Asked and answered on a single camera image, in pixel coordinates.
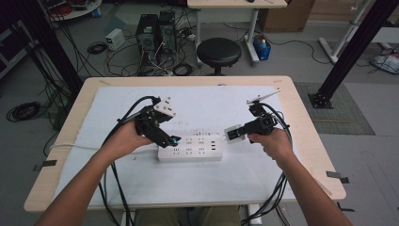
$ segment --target hand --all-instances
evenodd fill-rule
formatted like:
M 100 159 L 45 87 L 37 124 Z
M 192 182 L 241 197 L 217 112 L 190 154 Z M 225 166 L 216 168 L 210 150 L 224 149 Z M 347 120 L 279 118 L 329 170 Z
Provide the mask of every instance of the hand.
M 275 128 L 267 136 L 252 134 L 247 137 L 253 142 L 262 144 L 264 152 L 276 160 L 279 166 L 290 157 L 295 157 L 290 140 L 284 130 Z
M 123 124 L 103 145 L 99 152 L 106 153 L 109 160 L 115 161 L 136 148 L 151 144 L 148 138 L 137 134 L 134 121 Z

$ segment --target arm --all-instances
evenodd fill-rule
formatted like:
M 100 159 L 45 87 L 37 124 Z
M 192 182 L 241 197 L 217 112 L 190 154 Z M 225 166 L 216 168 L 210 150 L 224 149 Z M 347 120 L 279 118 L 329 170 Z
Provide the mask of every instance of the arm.
M 108 166 L 150 143 L 149 139 L 137 134 L 133 121 L 122 125 L 65 186 L 36 225 L 81 225 L 88 203 Z
M 352 225 L 299 162 L 283 130 L 274 129 L 269 136 L 253 134 L 248 138 L 261 143 L 264 151 L 276 160 L 294 191 L 308 225 Z

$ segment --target gray mat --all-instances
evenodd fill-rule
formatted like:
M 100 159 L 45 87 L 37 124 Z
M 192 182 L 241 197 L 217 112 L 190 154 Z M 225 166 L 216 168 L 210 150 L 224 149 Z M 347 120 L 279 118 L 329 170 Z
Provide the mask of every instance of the gray mat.
M 316 93 L 321 85 L 321 83 L 295 83 L 319 134 L 375 135 L 344 84 L 338 87 L 331 98 L 333 109 L 313 108 L 308 93 Z

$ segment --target forearm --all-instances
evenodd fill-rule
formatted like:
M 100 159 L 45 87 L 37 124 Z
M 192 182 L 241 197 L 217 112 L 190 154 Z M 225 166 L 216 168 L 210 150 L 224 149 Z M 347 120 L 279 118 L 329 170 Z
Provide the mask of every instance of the forearm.
M 296 157 L 280 165 L 309 225 L 352 225 Z
M 112 161 L 100 151 L 59 193 L 37 225 L 81 225 L 91 197 Z

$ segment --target computer tower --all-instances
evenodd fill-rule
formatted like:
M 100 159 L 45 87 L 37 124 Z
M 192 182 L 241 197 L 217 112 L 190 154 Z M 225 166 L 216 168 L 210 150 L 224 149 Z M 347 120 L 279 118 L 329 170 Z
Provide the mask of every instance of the computer tower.
M 176 30 L 175 30 L 175 11 L 160 11 L 159 12 L 159 26 L 164 43 L 164 54 L 176 53 Z
M 158 65 L 162 53 L 158 15 L 141 15 L 136 30 L 136 39 L 141 54 L 141 65 Z

